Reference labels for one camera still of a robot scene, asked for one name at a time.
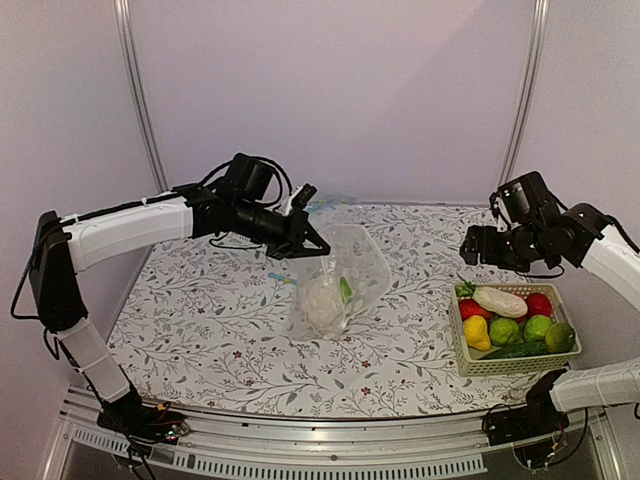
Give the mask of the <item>frosted white zip top bag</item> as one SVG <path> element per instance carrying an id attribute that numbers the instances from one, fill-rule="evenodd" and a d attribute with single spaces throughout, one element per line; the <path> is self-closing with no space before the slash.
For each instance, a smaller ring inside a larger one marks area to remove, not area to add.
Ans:
<path id="1" fill-rule="evenodd" d="M 327 256 L 296 265 L 294 292 L 285 333 L 296 341 L 332 340 L 388 290 L 391 271 L 380 248 L 362 225 L 334 224 L 321 235 Z"/>

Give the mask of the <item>white toy cauliflower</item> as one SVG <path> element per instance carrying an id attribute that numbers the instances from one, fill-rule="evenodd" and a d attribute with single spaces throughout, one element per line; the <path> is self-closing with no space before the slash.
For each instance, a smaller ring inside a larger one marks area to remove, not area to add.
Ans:
<path id="1" fill-rule="evenodd" d="M 331 339 L 347 324 L 347 304 L 352 296 L 344 277 L 319 275 L 306 281 L 296 293 L 294 325 L 301 338 Z"/>

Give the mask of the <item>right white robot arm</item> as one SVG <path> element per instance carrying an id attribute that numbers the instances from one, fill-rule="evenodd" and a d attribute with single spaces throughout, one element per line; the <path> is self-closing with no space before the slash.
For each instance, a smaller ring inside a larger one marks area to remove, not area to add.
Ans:
<path id="1" fill-rule="evenodd" d="M 567 264 L 587 275 L 586 303 L 597 295 L 616 310 L 639 310 L 639 247 L 614 216 L 589 203 L 566 206 L 542 174 L 529 171 L 498 186 L 489 200 L 498 225 L 467 229 L 459 254 L 468 265 L 484 264 L 527 274 L 536 262 L 554 269 Z M 517 427 L 537 436 L 556 413 L 639 402 L 639 351 L 610 354 L 602 365 L 561 368 L 543 376 L 527 394 Z"/>

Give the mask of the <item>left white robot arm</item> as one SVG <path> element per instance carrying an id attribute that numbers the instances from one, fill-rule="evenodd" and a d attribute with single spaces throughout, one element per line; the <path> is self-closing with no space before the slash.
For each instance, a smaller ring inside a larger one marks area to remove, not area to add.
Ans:
<path id="1" fill-rule="evenodd" d="M 325 256 L 307 204 L 317 190 L 294 186 L 276 161 L 243 153 L 193 183 L 87 213 L 43 213 L 9 315 L 36 322 L 74 363 L 111 419 L 128 434 L 148 412 L 111 355 L 106 332 L 143 254 L 175 240 L 235 234 L 276 260 Z"/>

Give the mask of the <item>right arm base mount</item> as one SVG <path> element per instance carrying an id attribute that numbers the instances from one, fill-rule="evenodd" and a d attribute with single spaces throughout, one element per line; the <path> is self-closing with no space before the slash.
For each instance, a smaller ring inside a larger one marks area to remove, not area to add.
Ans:
<path id="1" fill-rule="evenodd" d="M 555 408 L 550 396 L 554 383 L 566 372 L 566 369 L 559 369 L 544 374 L 526 393 L 524 406 L 488 411 L 481 428 L 489 444 L 517 442 L 567 428 L 567 414 Z"/>

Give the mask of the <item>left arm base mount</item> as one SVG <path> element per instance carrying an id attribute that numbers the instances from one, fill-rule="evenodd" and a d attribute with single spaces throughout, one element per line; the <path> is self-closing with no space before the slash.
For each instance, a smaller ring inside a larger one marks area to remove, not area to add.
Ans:
<path id="1" fill-rule="evenodd" d="M 170 402 L 145 405 L 132 383 L 120 398 L 109 402 L 95 393 L 101 405 L 97 424 L 134 440 L 176 444 L 190 432 L 184 414 L 174 411 Z"/>

